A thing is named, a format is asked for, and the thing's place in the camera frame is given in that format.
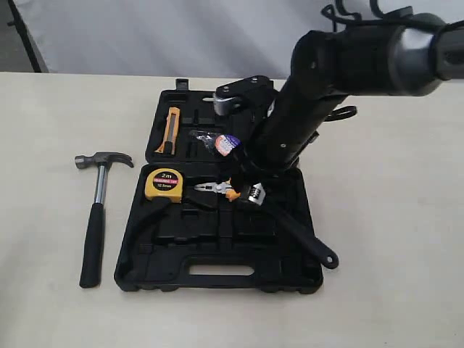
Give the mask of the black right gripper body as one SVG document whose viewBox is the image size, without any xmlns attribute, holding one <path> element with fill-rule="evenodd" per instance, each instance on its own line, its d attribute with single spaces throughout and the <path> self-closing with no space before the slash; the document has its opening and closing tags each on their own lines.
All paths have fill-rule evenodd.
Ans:
<svg viewBox="0 0 464 348">
<path fill-rule="evenodd" d="M 249 140 L 249 158 L 264 170 L 285 170 L 338 105 L 338 95 L 308 97 L 296 83 L 285 83 Z"/>
</svg>

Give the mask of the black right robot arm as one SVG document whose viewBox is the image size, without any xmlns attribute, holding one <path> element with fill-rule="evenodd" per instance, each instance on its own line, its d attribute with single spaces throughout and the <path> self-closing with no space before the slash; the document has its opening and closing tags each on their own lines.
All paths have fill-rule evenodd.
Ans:
<svg viewBox="0 0 464 348">
<path fill-rule="evenodd" d="M 312 30 L 295 45 L 290 75 L 238 155 L 231 185 L 241 191 L 290 168 L 349 96 L 425 96 L 462 78 L 462 22 L 413 14 Z"/>
</svg>

